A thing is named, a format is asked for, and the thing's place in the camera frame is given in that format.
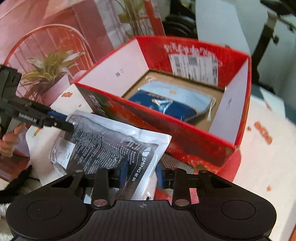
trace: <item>drawstring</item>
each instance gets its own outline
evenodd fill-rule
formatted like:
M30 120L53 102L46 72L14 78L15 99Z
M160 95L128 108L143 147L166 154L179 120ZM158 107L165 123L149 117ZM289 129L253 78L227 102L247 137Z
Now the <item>drawstring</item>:
M215 104L216 104L216 99L213 99L213 100L211 101L209 114L208 114L208 116L207 116L207 121L211 121L211 112L212 112L212 108L215 106Z

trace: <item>plastic packaging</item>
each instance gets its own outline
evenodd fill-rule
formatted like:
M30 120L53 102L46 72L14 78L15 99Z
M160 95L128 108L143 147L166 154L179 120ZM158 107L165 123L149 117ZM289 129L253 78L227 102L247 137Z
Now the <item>plastic packaging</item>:
M130 99L135 103L189 122L209 109L208 121L216 99L205 93L153 80L138 89Z
M116 167L125 159L128 179L118 198L144 199L149 179L171 136L82 111L75 111L67 121L73 123L74 132L62 131L57 137L50 155L55 168L64 174L77 169L91 174L99 168Z

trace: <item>blue drawstring pouch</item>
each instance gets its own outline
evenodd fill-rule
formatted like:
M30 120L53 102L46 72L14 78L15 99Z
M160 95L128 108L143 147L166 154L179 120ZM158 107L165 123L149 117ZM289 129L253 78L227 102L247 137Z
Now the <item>blue drawstring pouch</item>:
M208 121L216 99L202 92L189 90L162 81L150 81L130 101L188 122L209 109Z

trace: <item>chair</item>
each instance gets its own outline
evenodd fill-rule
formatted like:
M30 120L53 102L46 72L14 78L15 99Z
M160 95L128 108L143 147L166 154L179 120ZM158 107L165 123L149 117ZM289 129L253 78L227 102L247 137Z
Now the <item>chair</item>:
M73 82L75 75L81 71L87 71L93 66L93 55L89 44L83 35L75 28L63 24L50 24L34 29L22 37L11 49L4 61L4 65L18 69L23 75L36 70L28 62L29 58L42 60L54 52L66 52L72 50L73 53L84 53L74 59L75 65L70 67L69 75L63 76L58 82L63 82L59 86L53 87L54 93L45 91L35 94L29 99L33 99L45 105L52 104L55 99ZM19 85L16 95L25 96L30 86Z

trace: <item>white label sticker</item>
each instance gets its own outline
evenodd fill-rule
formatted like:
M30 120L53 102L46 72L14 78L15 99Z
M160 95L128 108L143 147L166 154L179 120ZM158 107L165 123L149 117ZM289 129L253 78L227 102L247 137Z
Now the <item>white label sticker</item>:
M58 137L51 152L52 163L59 163L66 169L74 147L74 143Z
M210 85L218 85L216 57L169 54L173 74Z

